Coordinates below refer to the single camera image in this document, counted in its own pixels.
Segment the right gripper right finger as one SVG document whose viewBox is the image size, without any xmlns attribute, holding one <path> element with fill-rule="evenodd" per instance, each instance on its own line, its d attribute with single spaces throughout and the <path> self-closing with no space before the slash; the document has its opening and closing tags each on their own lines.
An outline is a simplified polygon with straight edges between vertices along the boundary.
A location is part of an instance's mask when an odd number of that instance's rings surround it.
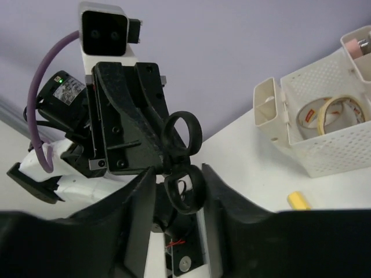
<svg viewBox="0 0 371 278">
<path fill-rule="evenodd" d="M 369 210 L 273 213 L 202 173 L 211 277 L 370 276 Z"/>
</svg>

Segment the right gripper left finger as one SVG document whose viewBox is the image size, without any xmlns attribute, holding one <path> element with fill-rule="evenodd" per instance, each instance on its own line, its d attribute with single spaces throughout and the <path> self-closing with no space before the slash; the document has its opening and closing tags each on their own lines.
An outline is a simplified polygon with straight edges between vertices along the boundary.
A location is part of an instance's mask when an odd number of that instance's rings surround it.
<svg viewBox="0 0 371 278">
<path fill-rule="evenodd" d="M 152 167 L 68 218 L 1 213 L 2 277 L 143 277 L 156 175 Z"/>
</svg>

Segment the black handled scissors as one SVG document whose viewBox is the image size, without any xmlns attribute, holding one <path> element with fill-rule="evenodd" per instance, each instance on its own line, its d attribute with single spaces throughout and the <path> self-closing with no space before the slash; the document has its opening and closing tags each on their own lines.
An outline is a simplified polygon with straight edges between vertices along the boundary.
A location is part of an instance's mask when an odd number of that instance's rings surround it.
<svg viewBox="0 0 371 278">
<path fill-rule="evenodd" d="M 185 145 L 175 129 L 176 122 L 182 119 L 187 128 L 189 141 Z M 202 171 L 190 162 L 202 146 L 202 128 L 197 117 L 188 111 L 177 111 L 166 118 L 159 134 L 164 155 L 164 187 L 172 206 L 184 215 L 199 211 L 206 199 L 206 182 Z M 189 176 L 193 194 L 188 203 L 184 202 L 178 189 L 178 180 Z"/>
</svg>

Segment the clear tape roll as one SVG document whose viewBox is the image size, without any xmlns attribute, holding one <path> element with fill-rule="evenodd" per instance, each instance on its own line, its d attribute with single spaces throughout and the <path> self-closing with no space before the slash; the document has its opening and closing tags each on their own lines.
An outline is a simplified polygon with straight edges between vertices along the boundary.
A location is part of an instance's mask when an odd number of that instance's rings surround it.
<svg viewBox="0 0 371 278">
<path fill-rule="evenodd" d="M 296 123 L 301 131 L 317 131 L 319 110 L 330 100 L 330 97 L 318 98 L 299 110 Z M 331 104 L 325 113 L 325 131 L 333 131 L 340 123 L 344 112 L 343 104 Z"/>
</svg>

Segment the beige masking tape roll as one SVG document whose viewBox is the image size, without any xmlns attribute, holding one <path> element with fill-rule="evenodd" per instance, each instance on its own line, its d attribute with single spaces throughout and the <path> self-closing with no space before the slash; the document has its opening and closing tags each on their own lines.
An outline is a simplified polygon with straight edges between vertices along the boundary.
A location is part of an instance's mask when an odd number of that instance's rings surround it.
<svg viewBox="0 0 371 278">
<path fill-rule="evenodd" d="M 360 100 L 340 95 L 325 101 L 318 111 L 319 136 L 370 121 L 370 113 Z"/>
</svg>

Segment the pink white stapler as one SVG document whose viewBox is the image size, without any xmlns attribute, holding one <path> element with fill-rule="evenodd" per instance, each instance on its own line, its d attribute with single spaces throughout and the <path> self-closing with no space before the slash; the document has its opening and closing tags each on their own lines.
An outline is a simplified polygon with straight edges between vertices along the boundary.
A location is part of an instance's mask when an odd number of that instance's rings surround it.
<svg viewBox="0 0 371 278">
<path fill-rule="evenodd" d="M 345 48 L 349 52 L 351 58 L 355 60 L 370 53 L 370 39 L 363 39 L 360 41 L 352 39 L 345 44 Z"/>
</svg>

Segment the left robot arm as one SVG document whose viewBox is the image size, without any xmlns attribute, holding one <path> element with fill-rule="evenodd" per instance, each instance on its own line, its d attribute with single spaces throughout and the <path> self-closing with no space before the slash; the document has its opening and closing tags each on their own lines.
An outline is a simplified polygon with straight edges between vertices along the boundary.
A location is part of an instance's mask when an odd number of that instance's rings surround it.
<svg viewBox="0 0 371 278">
<path fill-rule="evenodd" d="M 100 62 L 91 78 L 75 97 L 70 76 L 61 85 L 45 86 L 37 97 L 37 108 L 66 127 L 62 140 L 42 146 L 53 171 L 42 168 L 34 150 L 8 170 L 13 181 L 45 203 L 93 204 L 122 188 L 109 174 L 170 170 L 161 142 L 169 112 L 158 65 Z"/>
</svg>

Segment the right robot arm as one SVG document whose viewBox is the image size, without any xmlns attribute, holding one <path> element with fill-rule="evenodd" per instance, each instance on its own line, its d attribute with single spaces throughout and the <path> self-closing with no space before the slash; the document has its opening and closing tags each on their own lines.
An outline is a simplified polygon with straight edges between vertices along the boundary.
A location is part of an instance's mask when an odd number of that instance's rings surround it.
<svg viewBox="0 0 371 278">
<path fill-rule="evenodd" d="M 272 213 L 229 188 L 209 165 L 204 207 L 211 277 L 369 277 L 370 210 Z M 68 218 L 1 212 L 2 277 L 143 277 L 158 224 L 175 241 L 173 274 L 205 262 L 195 215 L 182 215 L 153 169 Z"/>
</svg>

